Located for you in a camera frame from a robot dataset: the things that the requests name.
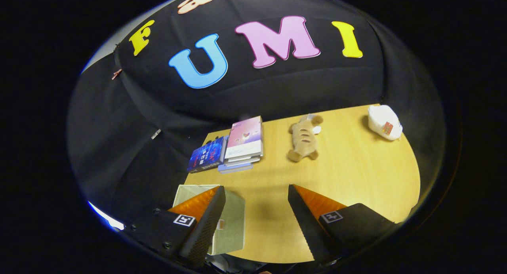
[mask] pink letter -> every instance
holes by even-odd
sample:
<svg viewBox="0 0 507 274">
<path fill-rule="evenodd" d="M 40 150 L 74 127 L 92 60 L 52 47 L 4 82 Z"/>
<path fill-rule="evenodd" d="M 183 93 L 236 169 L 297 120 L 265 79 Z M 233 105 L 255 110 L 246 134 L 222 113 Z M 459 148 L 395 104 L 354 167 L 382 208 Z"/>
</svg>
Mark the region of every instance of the pink letter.
<svg viewBox="0 0 507 274">
<path fill-rule="evenodd" d="M 256 21 L 243 23 L 236 27 L 235 32 L 243 34 L 250 43 L 255 54 L 253 66 L 259 69 L 276 62 L 276 58 L 268 54 L 264 45 L 271 48 L 284 61 L 288 59 L 290 41 L 293 41 L 295 47 L 292 55 L 297 59 L 309 59 L 320 55 L 320 50 L 313 45 L 306 30 L 305 22 L 304 17 L 287 16 L 281 20 L 279 33 Z"/>
</svg>

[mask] white box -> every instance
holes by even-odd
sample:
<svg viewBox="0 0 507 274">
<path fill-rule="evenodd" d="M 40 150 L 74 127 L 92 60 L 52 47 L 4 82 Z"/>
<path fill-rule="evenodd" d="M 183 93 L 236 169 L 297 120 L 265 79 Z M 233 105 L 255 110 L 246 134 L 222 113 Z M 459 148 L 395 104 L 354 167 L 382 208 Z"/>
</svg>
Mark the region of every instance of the white box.
<svg viewBox="0 0 507 274">
<path fill-rule="evenodd" d="M 219 185 L 179 185 L 172 206 Z M 225 205 L 208 254 L 217 255 L 243 249 L 245 238 L 245 200 L 225 189 Z"/>
</svg>

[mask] white stuffed animal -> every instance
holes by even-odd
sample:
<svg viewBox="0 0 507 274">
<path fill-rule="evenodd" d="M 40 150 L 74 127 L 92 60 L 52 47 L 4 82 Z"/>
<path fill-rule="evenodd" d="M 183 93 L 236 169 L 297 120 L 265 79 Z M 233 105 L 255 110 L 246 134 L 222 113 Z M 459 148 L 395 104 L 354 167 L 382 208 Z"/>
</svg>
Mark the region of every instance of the white stuffed animal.
<svg viewBox="0 0 507 274">
<path fill-rule="evenodd" d="M 390 141 L 401 139 L 403 127 L 394 110 L 388 105 L 368 108 L 368 126 L 375 133 Z"/>
</svg>

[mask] foam letter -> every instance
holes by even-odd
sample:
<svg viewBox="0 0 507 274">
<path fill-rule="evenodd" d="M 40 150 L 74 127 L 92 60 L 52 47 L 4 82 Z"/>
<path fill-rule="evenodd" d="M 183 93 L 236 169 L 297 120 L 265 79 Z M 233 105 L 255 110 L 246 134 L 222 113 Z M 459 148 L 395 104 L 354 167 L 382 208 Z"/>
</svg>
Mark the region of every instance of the foam letter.
<svg viewBox="0 0 507 274">
<path fill-rule="evenodd" d="M 290 41 L 295 47 L 292 55 L 297 59 L 320 55 L 320 50 L 313 45 L 306 30 L 305 22 L 304 17 L 287 16 L 281 20 L 279 33 L 256 21 L 236 27 L 235 32 L 246 37 L 255 54 L 253 66 L 260 69 L 276 62 L 276 58 L 268 54 L 264 45 L 271 48 L 284 61 L 288 59 Z"/>
<path fill-rule="evenodd" d="M 340 31 L 343 39 L 344 49 L 342 50 L 344 57 L 353 57 L 360 59 L 362 57 L 362 51 L 357 47 L 357 41 L 354 36 L 354 27 L 348 23 L 342 23 L 340 21 L 331 22 Z"/>
<path fill-rule="evenodd" d="M 199 7 L 200 5 L 204 5 L 204 4 L 209 3 L 211 1 L 212 0 L 185 0 L 185 1 L 183 1 L 183 3 L 179 4 L 178 13 L 179 14 L 188 13 L 188 12 L 192 11 L 193 9 L 195 9 L 196 7 Z"/>
<path fill-rule="evenodd" d="M 206 73 L 199 73 L 190 60 L 190 49 L 181 50 L 169 61 L 169 66 L 174 67 L 181 79 L 189 87 L 194 89 L 206 88 L 220 81 L 227 73 L 227 59 L 217 44 L 217 34 L 210 34 L 195 43 L 195 47 L 202 48 L 208 54 L 213 63 L 213 69 Z"/>
<path fill-rule="evenodd" d="M 152 32 L 149 28 L 150 25 L 153 25 L 155 23 L 154 20 L 148 21 L 145 25 L 143 25 L 137 32 L 135 32 L 128 41 L 132 42 L 132 45 L 134 45 L 134 56 L 137 56 L 143 48 L 145 48 L 146 45 L 150 42 L 150 40 L 145 40 L 144 38 L 147 38 L 150 36 L 150 33 Z"/>
</svg>

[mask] brown plush toy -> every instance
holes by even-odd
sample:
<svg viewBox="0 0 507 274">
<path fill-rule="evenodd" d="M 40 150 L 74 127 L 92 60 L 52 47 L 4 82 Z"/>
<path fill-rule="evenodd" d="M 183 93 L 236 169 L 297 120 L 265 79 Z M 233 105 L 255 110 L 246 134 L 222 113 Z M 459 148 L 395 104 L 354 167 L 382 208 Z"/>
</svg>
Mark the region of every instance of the brown plush toy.
<svg viewBox="0 0 507 274">
<path fill-rule="evenodd" d="M 311 120 L 304 115 L 297 124 L 292 124 L 288 129 L 292 133 L 292 143 L 294 149 L 287 153 L 288 159 L 299 162 L 303 157 L 309 156 L 311 159 L 317 159 L 317 139 L 313 134 L 313 128 L 322 123 L 321 116 L 314 116 Z"/>
</svg>

